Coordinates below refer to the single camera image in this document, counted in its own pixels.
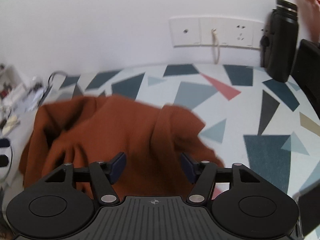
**brown cloth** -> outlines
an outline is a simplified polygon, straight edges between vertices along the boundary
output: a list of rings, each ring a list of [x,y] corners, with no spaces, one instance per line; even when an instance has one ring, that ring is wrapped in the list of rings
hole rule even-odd
[[[121,96],[78,97],[39,108],[19,169],[28,187],[62,163],[84,167],[125,152],[126,168],[113,185],[121,199],[185,197],[192,185],[181,169],[181,152],[223,166],[199,140],[203,127],[194,114],[178,106],[158,109]],[[77,189],[92,197],[88,183],[78,183]]]

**beige shape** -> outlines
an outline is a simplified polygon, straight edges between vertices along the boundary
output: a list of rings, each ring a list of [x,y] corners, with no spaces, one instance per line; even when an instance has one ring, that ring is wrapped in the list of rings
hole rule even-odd
[[[300,112],[300,125],[320,137],[320,126]]]

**white switch plate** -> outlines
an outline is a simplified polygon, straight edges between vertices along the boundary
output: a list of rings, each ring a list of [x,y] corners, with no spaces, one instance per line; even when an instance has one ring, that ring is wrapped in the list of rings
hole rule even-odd
[[[265,31],[265,23],[264,22],[253,22],[253,40],[252,47],[256,49],[260,49],[260,40],[264,35]]]
[[[226,18],[219,17],[201,17],[200,18],[200,34],[201,45],[213,45],[212,30],[216,30],[216,35],[220,46],[227,46],[228,41],[225,35]]]
[[[174,47],[200,45],[198,17],[171,18],[169,19],[169,26]]]
[[[252,48],[253,22],[248,20],[227,19],[226,37],[229,46]]]

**black thermos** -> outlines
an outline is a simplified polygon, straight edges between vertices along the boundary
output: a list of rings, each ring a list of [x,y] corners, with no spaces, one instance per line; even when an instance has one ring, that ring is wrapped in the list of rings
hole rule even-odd
[[[298,8],[295,4],[276,0],[277,8],[270,17],[270,29],[261,39],[262,65],[273,79],[287,82],[298,38]]]

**gray ribbed plate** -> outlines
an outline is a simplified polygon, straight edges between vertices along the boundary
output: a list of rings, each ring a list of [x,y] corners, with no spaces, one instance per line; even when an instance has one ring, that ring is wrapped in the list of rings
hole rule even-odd
[[[67,240],[235,240],[221,230],[207,210],[185,204],[181,197],[126,197],[104,207],[83,231]]]

